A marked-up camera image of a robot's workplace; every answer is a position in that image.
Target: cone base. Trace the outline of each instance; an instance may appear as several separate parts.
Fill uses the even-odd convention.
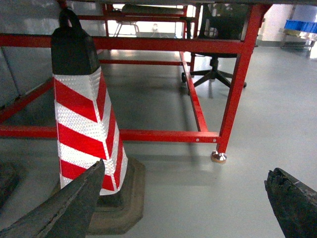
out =
[[[60,190],[56,185],[52,194]],[[113,195],[100,196],[91,219],[88,235],[121,235],[143,217],[145,166],[128,158],[127,172],[121,190]]]

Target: chair backrest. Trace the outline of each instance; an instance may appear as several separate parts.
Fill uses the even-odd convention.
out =
[[[205,3],[198,38],[240,40],[248,13],[245,4]]]

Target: office chair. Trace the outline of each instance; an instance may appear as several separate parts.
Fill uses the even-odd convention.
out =
[[[248,14],[249,7],[242,4],[203,4],[203,17],[199,39],[219,39],[219,40],[240,40],[244,22]],[[196,55],[211,57],[210,70],[192,71],[191,75],[203,75],[194,86],[201,85],[210,79],[218,79],[224,85],[230,87],[231,82],[227,78],[232,78],[231,73],[218,70],[218,58],[236,58],[237,54],[224,53],[194,53]],[[185,74],[182,73],[182,81],[186,82]]]

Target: chair base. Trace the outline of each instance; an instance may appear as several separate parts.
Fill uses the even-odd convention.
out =
[[[233,75],[231,73],[226,73],[226,72],[218,70],[218,64],[219,64],[218,58],[213,57],[210,61],[210,66],[212,67],[211,70],[200,70],[200,71],[190,72],[191,76],[195,76],[195,75],[203,76],[202,78],[200,78],[198,81],[194,83],[194,86],[197,87],[201,85],[202,83],[211,79],[218,79],[221,83],[223,83],[224,85],[230,88],[231,82],[227,78],[232,78]],[[183,83],[186,82],[184,73],[182,73],[182,81]],[[247,87],[246,82],[244,82],[243,87],[244,88]]]

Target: white wall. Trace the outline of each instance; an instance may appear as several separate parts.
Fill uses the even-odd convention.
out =
[[[293,5],[274,4],[265,14],[265,22],[259,31],[259,40],[282,41],[283,33],[279,29],[285,26],[289,19]]]

